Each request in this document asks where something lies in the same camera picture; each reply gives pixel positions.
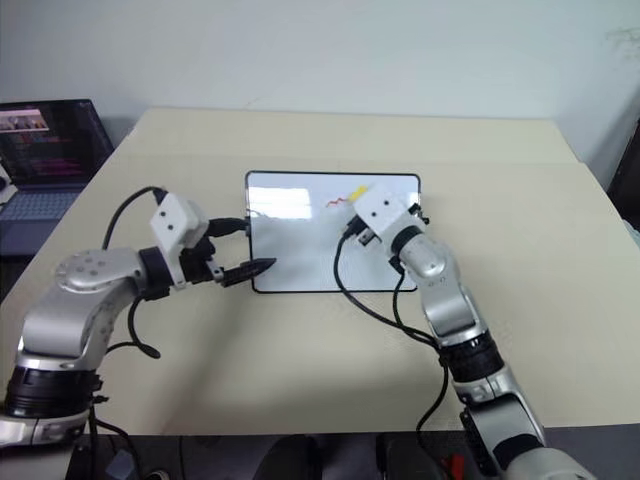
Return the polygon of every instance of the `black cable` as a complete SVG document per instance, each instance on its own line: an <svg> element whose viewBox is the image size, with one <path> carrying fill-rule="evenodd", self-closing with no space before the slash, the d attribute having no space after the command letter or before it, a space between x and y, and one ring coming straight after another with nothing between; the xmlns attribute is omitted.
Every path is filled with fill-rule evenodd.
<svg viewBox="0 0 640 480"><path fill-rule="evenodd" d="M339 264L340 264L340 255L342 253L342 247L344 246L344 242L347 240L347 238L348 237L346 235L343 235L340 238L340 240L338 241L338 246L336 248L336 254L333 259L333 277L342 294L345 297L347 297L347 299L351 303L353 303L356 307L358 307L360 310L367 313L371 317L375 318L376 320L384 323L385 325L389 325L391 327L401 330L405 335L409 336L413 340L416 340L420 343L424 343L430 346L431 348L433 348L436 352L439 352L440 347L436 339L432 335L429 335L428 333L423 332L422 330L418 330L416 328L407 327L403 323L402 319L400 318L400 313L398 311L398 295L400 293L400 287L402 286L402 283L404 282L404 279L406 276L404 269L400 273L400 278L398 279L398 283L396 283L396 286L393 289L392 309L393 309L393 316L395 318L395 322L389 320L388 318L380 315L379 313L371 310L366 305L362 304L358 299L356 299L351 294L349 290L346 289L346 287L342 283L342 280L340 279ZM418 421L416 425L416 434L417 434L418 445L420 446L422 451L425 453L425 455L427 455L427 457L429 457L433 463L438 465L438 467L446 475L446 478L451 478L451 472L449 472L445 468L445 466L442 465L442 463L440 463L436 458L433 457L433 455L429 451L429 448L424 443L424 439L422 438L422 427L427 422L427 420L431 417L431 415L433 415L433 413L440 407L440 405L442 405L444 397L447 393L447 386L449 384L449 369L447 368L446 364L444 364L444 360L442 358L440 358L440 364L442 365L442 369L444 371L440 393L438 394L435 402L433 402L433 404L427 409L427 411L424 413L424 415L422 415L422 417Z"/></svg>
<svg viewBox="0 0 640 480"><path fill-rule="evenodd" d="M97 417L95 418L95 422L96 425L98 425L101 428L104 428L105 430L109 430L113 433L117 433L118 435L120 435L120 437L122 437L122 439L127 443L127 446L129 447L131 456L133 457L133 466L135 468L135 472L136 472L136 477L139 479L142 479L142 469L140 467L141 463L140 463L140 455L138 453L138 450L136 449L136 446L133 443L133 440L131 440L131 437L129 436L129 434L127 432L125 432L124 430L122 430L119 427L116 427L115 425L111 425L110 423L107 423L103 420L100 420Z"/></svg>
<svg viewBox="0 0 640 480"><path fill-rule="evenodd" d="M89 448L91 454L91 473L90 479L97 480L98 479L98 427L96 426L96 410L91 406L89 408Z"/></svg>
<svg viewBox="0 0 640 480"><path fill-rule="evenodd" d="M133 203L138 197L141 197L147 192L153 192L154 195L158 197L166 193L166 190L164 188L153 187L153 186L144 187L138 190L137 192L131 194L129 197L127 197L125 201L122 202L122 204L118 207L118 209L115 211L115 213L111 217L111 220L109 221L109 226L107 226L107 232L104 234L104 240L102 240L102 247L101 247L102 250L106 250L107 248L109 248L109 243L111 242L111 236L113 235L113 230L115 229L116 223L118 223L118 219L120 218L120 215L122 215L122 212L124 212L124 210L129 205L131 205L131 203Z"/></svg>
<svg viewBox="0 0 640 480"><path fill-rule="evenodd" d="M140 305L142 300L144 300L144 298L138 295L129 307L129 313L127 314L127 328L129 329L129 335L131 335L131 341L133 344L145 355L158 359L161 357L160 352L146 343L142 343L140 337L138 337L138 334L136 333L135 315L138 305Z"/></svg>
<svg viewBox="0 0 640 480"><path fill-rule="evenodd" d="M142 351L142 353L144 353L145 355L151 358L158 359L161 357L160 352L158 350L153 348L151 345L142 343L142 341L140 340L140 337L138 337L138 334L136 332L135 315L136 315L136 310L138 308L138 305L142 300L143 298L141 296L136 297L133 303L131 304L131 306L129 307L129 313L127 314L127 328L129 329L129 335L131 336L131 341L119 342L119 343L114 343L113 345L110 345L109 348L107 348L107 352L105 353L105 355L119 348L136 347L140 351Z"/></svg>
<svg viewBox="0 0 640 480"><path fill-rule="evenodd" d="M440 361L440 364L442 365L442 370L443 370L442 386L440 387L440 393L438 393L436 401L433 402L433 404L429 407L429 409L426 412L424 412L424 415L420 417L420 420L418 420L418 423L416 425L416 437L418 440L418 445L420 446L422 451L425 453L425 455L427 455L434 463L436 463L444 471L444 473L447 475L447 478L451 478L451 472L449 472L444 467L444 465L442 465L442 463L440 463L436 458L433 457L433 455L429 451L429 447L425 443L424 438L422 436L422 427L424 427L424 424L427 423L427 420L429 420L431 415L433 415L435 411L438 408L440 408L440 405L442 405L442 401L444 400L444 397L447 394L447 387L449 386L449 369L447 368L446 365L443 364L442 360Z"/></svg>
<svg viewBox="0 0 640 480"><path fill-rule="evenodd" d="M116 441L113 439L113 435L107 435L107 439L109 440L109 444L111 445L111 452L113 452L113 455L115 456L118 453Z"/></svg>
<svg viewBox="0 0 640 480"><path fill-rule="evenodd" d="M182 478L182 480L187 480L187 474L185 473L184 469L184 451L182 448L183 439L184 438L182 435L178 437L178 460L180 461L180 477Z"/></svg>
<svg viewBox="0 0 640 480"><path fill-rule="evenodd" d="M398 283L396 283L396 287L393 289L393 297L392 297L392 301L391 301L391 308L393 310L393 318L395 318L396 323L398 325L400 325L400 327L402 327L402 331L409 338L412 338L412 339L420 342L420 341L422 341L420 338L417 338L416 335L413 332L411 332L409 330L406 330L406 325L402 322L402 319L400 318L400 313L398 312L398 295L400 293L400 287L402 287L402 283L404 282L405 277L406 277L406 272L404 271L404 269L402 269L402 273L400 273L400 278L398 279ZM429 341L429 343L427 343L425 341L423 341L422 343L427 343L427 345L429 345L431 348L433 348L434 350L438 351L438 349L440 347L438 346L438 342L436 341L435 337L433 335L429 335L426 332L422 332L422 334Z"/></svg>
<svg viewBox="0 0 640 480"><path fill-rule="evenodd" d="M333 278L335 279L340 292L342 292L347 300L349 300L357 308L365 312L367 315L375 318L379 322L382 322L390 327L397 328L398 330L401 330L405 334L409 335L414 340L429 345L431 348L437 348L437 343L428 333L423 332L422 330L418 330L417 328L407 327L404 324L398 324L393 320L389 320L385 316L380 315L378 312L371 310L369 307L361 303L356 297L353 296L353 294L349 290L347 290L347 288L344 286L344 283L342 283L342 280L340 279L339 271L340 255L342 254L342 247L344 246L344 242L346 241L346 239L347 237L345 236L342 236L340 238L340 240L338 241L338 246L336 247L335 256L333 257Z"/></svg>

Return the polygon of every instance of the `robotic arm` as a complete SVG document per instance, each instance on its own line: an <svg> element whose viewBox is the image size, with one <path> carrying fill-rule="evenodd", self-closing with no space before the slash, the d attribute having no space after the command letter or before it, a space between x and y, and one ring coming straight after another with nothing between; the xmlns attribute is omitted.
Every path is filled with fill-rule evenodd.
<svg viewBox="0 0 640 480"><path fill-rule="evenodd" d="M193 202L167 193L151 226L158 247L88 250L64 260L55 284L29 310L0 411L0 448L71 441L80 436L102 381L96 370L114 322L135 299L155 300L170 287L248 280L275 259L225 270L209 237L245 230L243 219L209 221Z"/></svg>
<svg viewBox="0 0 640 480"><path fill-rule="evenodd" d="M353 205L357 216L349 233L363 245L378 238L391 265L403 265L420 291L439 353L465 405L460 419L482 473L507 479L594 478L566 453L545 447L542 426L461 284L451 251L425 234L419 206L407 210L381 185L360 193Z"/></svg>
<svg viewBox="0 0 640 480"><path fill-rule="evenodd" d="M483 473L508 479L591 479L565 453L545 447L543 429L503 361L450 250L425 234L424 222L382 186L354 201L349 233L378 238L395 268L416 282L439 353L465 405L460 418ZM209 237L248 226L207 220L193 202L167 193L151 221L157 247L89 250L64 260L55 284L27 313L15 368L0 411L0 448L72 441L83 432L102 382L96 373L114 322L134 301L170 287L215 281L227 287L269 268L256 259L225 270Z"/></svg>

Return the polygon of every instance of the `beige table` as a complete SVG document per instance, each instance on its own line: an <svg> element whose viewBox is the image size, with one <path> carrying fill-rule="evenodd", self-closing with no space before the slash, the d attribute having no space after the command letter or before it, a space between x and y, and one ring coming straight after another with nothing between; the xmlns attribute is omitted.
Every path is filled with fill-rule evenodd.
<svg viewBox="0 0 640 480"><path fill-rule="evenodd" d="M122 199L164 185L212 217L244 213L250 169L415 172L431 231L456 252L503 356L546 426L640 421L640 253L551 122L153 109L2 304L2 382L21 319L66 255L98 247ZM150 199L112 246L152 244ZM248 257L241 236L217 259ZM390 312L390 295L362 295ZM418 296L401 298L425 326ZM100 369L107 421L136 434L411 429L440 382L434 355L338 294L201 284L138 310L134 350ZM113 341L126 338L121 318ZM452 392L428 428L459 428Z"/></svg>

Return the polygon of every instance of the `white wall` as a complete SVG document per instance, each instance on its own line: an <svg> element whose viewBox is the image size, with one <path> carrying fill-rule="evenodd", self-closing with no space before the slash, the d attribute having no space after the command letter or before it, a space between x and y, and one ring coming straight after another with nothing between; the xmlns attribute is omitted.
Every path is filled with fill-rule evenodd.
<svg viewBox="0 0 640 480"><path fill-rule="evenodd" d="M640 116L638 0L0 0L0 98L552 117L603 185Z"/></svg>

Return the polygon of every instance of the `floor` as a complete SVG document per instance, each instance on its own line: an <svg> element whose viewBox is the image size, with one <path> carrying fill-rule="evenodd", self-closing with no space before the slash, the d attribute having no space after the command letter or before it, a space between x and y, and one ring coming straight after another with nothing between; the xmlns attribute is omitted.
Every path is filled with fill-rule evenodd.
<svg viewBox="0 0 640 480"><path fill-rule="evenodd" d="M640 478L640 425L606 427L549 428L550 446L569 453L598 478ZM391 435L403 442L408 458L422 455L417 450L413 433ZM313 435L321 449L323 480L382 479L376 463L378 434ZM170 478L181 479L179 467L179 437L133 437L142 458L143 470L165 470ZM183 437L185 480L252 479L267 450L279 436ZM117 447L123 442L114 437ZM453 453L465 457L465 478L484 478L473 464L463 433L431 432L427 441L435 456ZM102 462L108 462L113 450L107 436L100 439ZM76 464L86 457L74 454ZM409 478L424 478L416 472Z"/></svg>

